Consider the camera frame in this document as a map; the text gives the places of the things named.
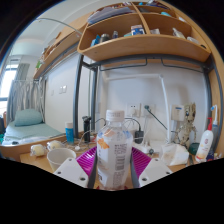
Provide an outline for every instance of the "blue bottle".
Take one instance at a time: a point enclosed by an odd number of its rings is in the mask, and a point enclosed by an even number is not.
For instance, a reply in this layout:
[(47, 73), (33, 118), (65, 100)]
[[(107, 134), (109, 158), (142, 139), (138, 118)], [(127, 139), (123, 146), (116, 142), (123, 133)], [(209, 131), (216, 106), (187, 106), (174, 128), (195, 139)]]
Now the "blue bottle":
[(73, 123), (65, 122), (65, 133), (67, 143), (69, 145), (73, 145), (74, 144)]

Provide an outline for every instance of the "bed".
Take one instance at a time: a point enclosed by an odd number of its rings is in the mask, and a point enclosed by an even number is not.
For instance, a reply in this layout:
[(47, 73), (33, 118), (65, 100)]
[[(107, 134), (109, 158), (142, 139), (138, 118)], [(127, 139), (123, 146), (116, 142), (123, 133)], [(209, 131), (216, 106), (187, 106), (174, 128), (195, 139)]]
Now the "bed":
[(2, 156), (21, 162), (20, 154), (30, 152), (30, 148), (34, 144), (47, 146), (49, 141), (63, 142), (66, 140), (65, 133), (44, 123), (39, 112), (29, 109), (18, 111), (16, 114), (15, 120), (8, 124), (3, 142), (0, 144)]
[(61, 133), (45, 123), (29, 125), (29, 126), (15, 126), (15, 122), (10, 122), (6, 128), (4, 140), (2, 145), (11, 145), (12, 142), (19, 144), (46, 140), (54, 136), (59, 136)]

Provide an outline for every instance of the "ceiling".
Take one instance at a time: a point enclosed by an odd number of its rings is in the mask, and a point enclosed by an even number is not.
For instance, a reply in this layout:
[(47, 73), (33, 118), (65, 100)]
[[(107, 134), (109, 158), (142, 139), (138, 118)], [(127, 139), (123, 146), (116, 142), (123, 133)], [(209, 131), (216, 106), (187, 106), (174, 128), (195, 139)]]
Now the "ceiling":
[[(100, 7), (119, 3), (119, 0), (66, 0), (45, 11), (38, 18), (51, 18), (69, 24)], [(33, 21), (16, 40), (11, 55), (40, 57), (43, 49), (65, 26), (49, 20)]]

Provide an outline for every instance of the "metal pole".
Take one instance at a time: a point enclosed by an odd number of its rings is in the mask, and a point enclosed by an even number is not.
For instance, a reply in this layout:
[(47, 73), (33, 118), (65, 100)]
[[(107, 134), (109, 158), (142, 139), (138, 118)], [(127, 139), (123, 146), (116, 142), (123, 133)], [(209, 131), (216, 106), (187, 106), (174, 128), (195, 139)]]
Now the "metal pole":
[(92, 102), (91, 102), (91, 130), (95, 130), (95, 113), (96, 113), (96, 88), (97, 88), (98, 67), (94, 69), (92, 82)]
[(73, 97), (73, 130), (74, 130), (74, 137), (77, 139), (79, 138), (79, 130), (78, 130), (79, 85), (82, 72), (83, 58), (84, 55), (80, 54), (76, 70), (75, 85), (74, 85), (75, 89)]

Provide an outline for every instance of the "window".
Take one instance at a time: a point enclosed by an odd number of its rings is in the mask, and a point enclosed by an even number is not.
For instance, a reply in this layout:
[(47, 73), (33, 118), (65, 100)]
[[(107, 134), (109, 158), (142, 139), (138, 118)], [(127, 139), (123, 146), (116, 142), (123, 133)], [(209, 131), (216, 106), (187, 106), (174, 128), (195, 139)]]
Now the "window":
[(15, 79), (18, 66), (18, 64), (7, 65), (5, 72), (3, 73), (3, 78), (0, 87), (0, 115), (3, 115), (3, 113), (6, 111), (9, 90), (11, 87), (12, 80)]

